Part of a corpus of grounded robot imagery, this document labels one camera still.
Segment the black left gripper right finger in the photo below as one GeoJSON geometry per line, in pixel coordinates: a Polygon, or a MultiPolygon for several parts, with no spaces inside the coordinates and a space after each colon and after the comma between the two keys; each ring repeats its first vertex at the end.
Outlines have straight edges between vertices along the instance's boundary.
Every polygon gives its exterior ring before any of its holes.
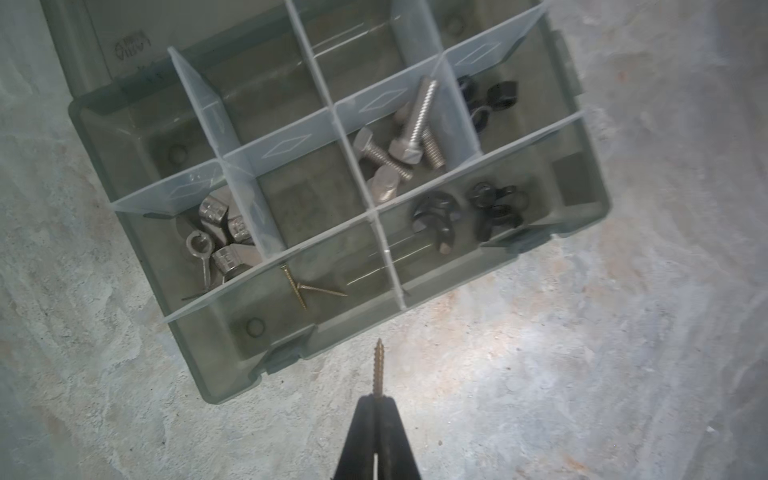
{"type": "Polygon", "coordinates": [[[395,400],[382,396],[375,402],[377,478],[419,480],[421,474],[395,400]]]}

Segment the small brass screw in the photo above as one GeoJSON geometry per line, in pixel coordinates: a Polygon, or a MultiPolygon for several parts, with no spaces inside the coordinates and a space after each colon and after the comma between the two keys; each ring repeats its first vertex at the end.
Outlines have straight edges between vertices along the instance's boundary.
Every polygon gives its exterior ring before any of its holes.
{"type": "Polygon", "coordinates": [[[375,345],[375,350],[374,350],[374,367],[373,367],[372,393],[375,398],[381,398],[383,396],[384,361],[385,361],[384,345],[382,340],[378,339],[375,345]]]}
{"type": "Polygon", "coordinates": [[[311,286],[311,285],[306,285],[306,284],[301,284],[301,283],[297,284],[297,288],[299,290],[310,291],[310,292],[318,292],[318,293],[332,295],[332,296],[337,296],[337,297],[347,297],[348,296],[346,293],[344,293],[342,291],[326,289],[326,288],[321,288],[321,287],[311,286]]]}
{"type": "Polygon", "coordinates": [[[287,278],[287,280],[288,280],[288,282],[289,282],[289,284],[291,286],[291,289],[292,289],[294,295],[296,296],[296,298],[298,299],[299,304],[301,305],[302,309],[304,311],[307,311],[308,310],[307,304],[304,301],[304,299],[302,297],[302,294],[300,292],[300,289],[298,287],[298,284],[294,280],[294,278],[293,278],[293,276],[292,276],[288,266],[286,264],[282,264],[282,265],[280,265],[280,269],[283,271],[284,275],[286,276],[286,278],[287,278]]]}

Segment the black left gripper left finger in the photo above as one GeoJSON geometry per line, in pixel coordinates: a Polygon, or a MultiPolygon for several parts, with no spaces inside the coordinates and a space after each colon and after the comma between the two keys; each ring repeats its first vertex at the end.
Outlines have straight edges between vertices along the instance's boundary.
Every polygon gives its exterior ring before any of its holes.
{"type": "Polygon", "coordinates": [[[334,480],[374,478],[376,429],[376,399],[372,394],[362,396],[357,402],[334,480]]]}

